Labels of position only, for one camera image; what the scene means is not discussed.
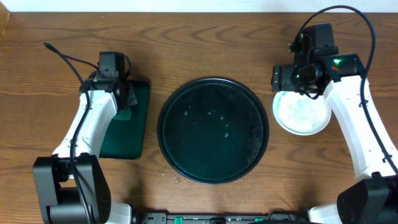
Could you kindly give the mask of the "green sponge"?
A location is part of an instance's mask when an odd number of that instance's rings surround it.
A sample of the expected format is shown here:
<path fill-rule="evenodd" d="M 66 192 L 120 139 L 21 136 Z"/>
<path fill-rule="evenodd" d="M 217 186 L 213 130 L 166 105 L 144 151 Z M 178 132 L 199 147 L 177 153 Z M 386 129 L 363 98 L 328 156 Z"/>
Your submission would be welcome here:
<path fill-rule="evenodd" d="M 131 119 L 131 109 L 130 108 L 125 108 L 125 109 L 121 110 L 114 117 L 114 119 L 121 120 L 121 121 L 130 120 Z"/>

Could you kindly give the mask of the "white plate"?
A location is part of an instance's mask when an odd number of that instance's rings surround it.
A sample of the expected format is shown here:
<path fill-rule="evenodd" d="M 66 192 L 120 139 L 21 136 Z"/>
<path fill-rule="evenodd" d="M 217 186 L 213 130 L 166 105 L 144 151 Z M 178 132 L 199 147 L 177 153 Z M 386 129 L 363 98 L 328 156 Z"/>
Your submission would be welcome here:
<path fill-rule="evenodd" d="M 331 120 L 331 108 L 324 98 L 312 100 L 292 91 L 275 94 L 272 112 L 282 128 L 299 136 L 319 133 Z"/>

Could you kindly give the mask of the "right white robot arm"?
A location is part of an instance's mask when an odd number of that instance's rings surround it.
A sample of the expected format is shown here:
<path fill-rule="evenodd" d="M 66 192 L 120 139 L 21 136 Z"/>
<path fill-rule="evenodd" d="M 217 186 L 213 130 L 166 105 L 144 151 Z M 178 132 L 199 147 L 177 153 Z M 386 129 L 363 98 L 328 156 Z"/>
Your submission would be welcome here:
<path fill-rule="evenodd" d="M 274 92 L 307 93 L 335 114 L 353 161 L 356 183 L 335 203 L 308 211 L 312 223 L 397 223 L 397 149 L 371 97 L 356 54 L 316 57 L 276 65 Z"/>

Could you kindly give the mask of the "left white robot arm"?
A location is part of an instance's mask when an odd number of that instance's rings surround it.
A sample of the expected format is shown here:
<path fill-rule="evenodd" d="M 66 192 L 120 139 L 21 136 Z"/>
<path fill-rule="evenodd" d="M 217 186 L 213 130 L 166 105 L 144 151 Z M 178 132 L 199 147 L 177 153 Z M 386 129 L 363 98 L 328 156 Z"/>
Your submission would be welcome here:
<path fill-rule="evenodd" d="M 112 200 L 99 164 L 106 130 L 129 99 L 119 81 L 87 79 L 62 143 L 33 166 L 44 223 L 132 223 L 133 208 Z"/>

